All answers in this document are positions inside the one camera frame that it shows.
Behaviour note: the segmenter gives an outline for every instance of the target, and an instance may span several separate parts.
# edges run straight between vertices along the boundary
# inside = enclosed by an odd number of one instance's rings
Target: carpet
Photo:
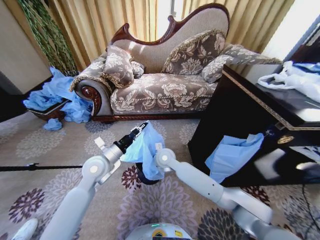
[[[191,162],[187,143],[199,120],[151,122],[177,159]],[[88,158],[100,154],[95,138],[100,136],[110,145],[141,123],[63,122],[61,130],[50,132],[42,129],[42,120],[28,112],[0,123],[0,165],[82,165]],[[11,239],[30,218],[39,220],[33,236],[34,240],[39,239],[66,193],[81,177],[80,169],[1,172],[0,240]],[[272,224],[301,239],[320,239],[301,185],[252,186],[243,190],[272,207]],[[307,185],[305,195],[320,225],[319,185]],[[137,226],[156,222],[177,224],[194,239],[251,239],[235,224],[230,212],[195,193],[173,172],[155,185],[144,185],[132,163],[122,163],[105,184],[97,187],[95,198],[73,239],[122,240]]]

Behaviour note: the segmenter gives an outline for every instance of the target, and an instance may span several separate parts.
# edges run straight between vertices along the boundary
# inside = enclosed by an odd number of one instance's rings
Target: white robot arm
[[[120,157],[145,126],[134,128],[110,147],[101,138],[96,139],[103,156],[93,156],[84,163],[81,182],[65,196],[40,240],[72,239],[95,195],[95,185],[103,184],[119,168]],[[155,162],[158,168],[174,170],[181,181],[219,207],[232,210],[235,222],[259,240],[299,240],[293,233],[270,225],[270,207],[240,189],[223,187],[187,162],[177,161],[172,150],[159,150]]]

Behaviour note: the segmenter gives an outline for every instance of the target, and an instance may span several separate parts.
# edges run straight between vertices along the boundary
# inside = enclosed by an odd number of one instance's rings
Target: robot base
[[[126,240],[180,239],[191,240],[191,236],[178,225],[171,223],[151,223],[135,228]]]

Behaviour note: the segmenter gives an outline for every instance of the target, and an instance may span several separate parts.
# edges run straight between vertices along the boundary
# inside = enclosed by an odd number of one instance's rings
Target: curtain
[[[130,33],[156,40],[158,0],[49,0],[49,11],[67,38],[81,71],[105,51],[115,32],[129,23]]]
[[[224,5],[230,15],[226,41],[261,53],[277,30],[294,0],[183,0],[181,19],[201,5]]]

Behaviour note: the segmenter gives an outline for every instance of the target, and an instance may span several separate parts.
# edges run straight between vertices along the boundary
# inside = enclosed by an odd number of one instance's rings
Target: blue cloth
[[[249,134],[247,139],[223,136],[205,164],[210,169],[210,177],[221,183],[228,176],[240,170],[259,150],[264,135]]]
[[[128,147],[124,155],[124,162],[142,163],[142,172],[149,180],[160,180],[165,173],[156,166],[154,156],[156,155],[156,143],[165,147],[164,138],[159,134],[150,121],[135,141]]]
[[[45,130],[56,131],[62,128],[62,123],[58,118],[49,119],[48,123],[43,126]]]
[[[313,63],[294,63],[294,67],[305,71],[306,73],[318,74],[320,75],[320,62],[316,64]]]
[[[50,67],[53,75],[50,82],[43,85],[43,89],[31,92],[29,98],[23,103],[28,109],[44,111],[63,99],[68,99],[61,111],[65,112],[64,120],[68,122],[88,122],[91,115],[92,103],[80,98],[74,91],[69,92],[69,86],[73,77],[64,76],[59,70]]]

